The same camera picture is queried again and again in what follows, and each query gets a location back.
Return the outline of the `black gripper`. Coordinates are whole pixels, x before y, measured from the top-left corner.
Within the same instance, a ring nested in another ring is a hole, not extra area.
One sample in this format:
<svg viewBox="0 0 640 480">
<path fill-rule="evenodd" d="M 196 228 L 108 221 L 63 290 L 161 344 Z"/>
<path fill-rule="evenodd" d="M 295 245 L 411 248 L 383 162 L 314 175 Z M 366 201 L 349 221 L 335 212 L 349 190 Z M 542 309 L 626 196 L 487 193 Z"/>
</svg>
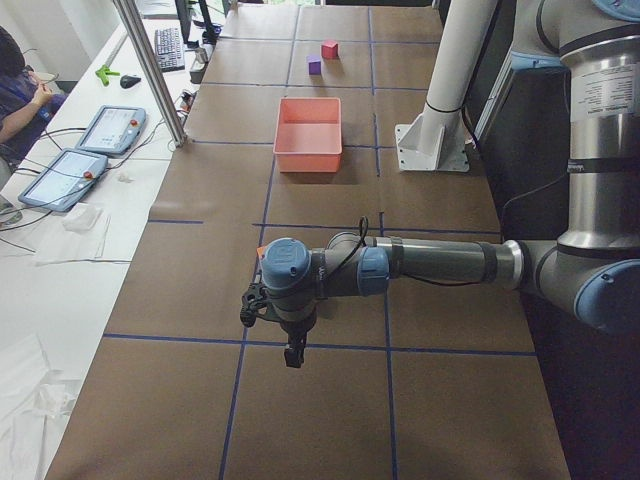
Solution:
<svg viewBox="0 0 640 480">
<path fill-rule="evenodd" d="M 247 327 L 256 320 L 278 323 L 288 335 L 284 350 L 285 364 L 301 368 L 304 364 L 307 333 L 315 326 L 316 300 L 309 291 L 274 293 L 262 282 L 250 283 L 242 296 L 240 321 Z"/>
</svg>

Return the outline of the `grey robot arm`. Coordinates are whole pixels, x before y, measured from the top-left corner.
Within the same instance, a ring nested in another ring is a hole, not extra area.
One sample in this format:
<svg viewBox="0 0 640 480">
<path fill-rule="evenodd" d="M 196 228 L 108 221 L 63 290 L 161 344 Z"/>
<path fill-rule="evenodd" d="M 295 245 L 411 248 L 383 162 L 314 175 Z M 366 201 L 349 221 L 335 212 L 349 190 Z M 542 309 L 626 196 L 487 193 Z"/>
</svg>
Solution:
<svg viewBox="0 0 640 480">
<path fill-rule="evenodd" d="M 240 319 L 281 326 L 285 363 L 304 361 L 316 306 L 384 293 L 408 277 L 444 287 L 499 283 L 534 293 L 609 334 L 639 329 L 639 5 L 521 1 L 511 64 L 570 71 L 569 210 L 555 241 L 501 244 L 336 234 L 324 248 L 292 238 L 258 252 L 261 274 Z"/>
</svg>

